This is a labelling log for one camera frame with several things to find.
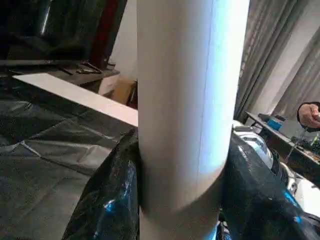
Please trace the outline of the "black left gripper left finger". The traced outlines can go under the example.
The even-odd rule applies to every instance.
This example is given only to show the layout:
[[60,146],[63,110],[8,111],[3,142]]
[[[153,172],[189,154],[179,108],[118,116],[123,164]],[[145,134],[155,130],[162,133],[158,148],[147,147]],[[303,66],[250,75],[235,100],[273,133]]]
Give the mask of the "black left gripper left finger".
[[84,187],[64,240],[135,240],[139,231],[138,131],[128,131]]

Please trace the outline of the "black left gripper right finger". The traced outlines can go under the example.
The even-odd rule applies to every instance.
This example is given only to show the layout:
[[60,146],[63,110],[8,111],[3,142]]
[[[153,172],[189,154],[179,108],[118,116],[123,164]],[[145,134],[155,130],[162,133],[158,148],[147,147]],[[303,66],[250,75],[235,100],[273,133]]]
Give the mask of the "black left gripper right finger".
[[222,211],[233,240],[318,240],[320,231],[287,188],[233,135],[223,170]]

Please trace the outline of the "bystander bare hand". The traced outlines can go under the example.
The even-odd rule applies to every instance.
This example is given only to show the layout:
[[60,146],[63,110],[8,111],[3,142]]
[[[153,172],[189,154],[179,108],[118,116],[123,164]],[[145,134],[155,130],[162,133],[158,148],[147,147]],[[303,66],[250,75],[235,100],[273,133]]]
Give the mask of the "bystander bare hand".
[[304,102],[297,110],[297,121],[308,132],[320,130],[320,103],[317,101]]

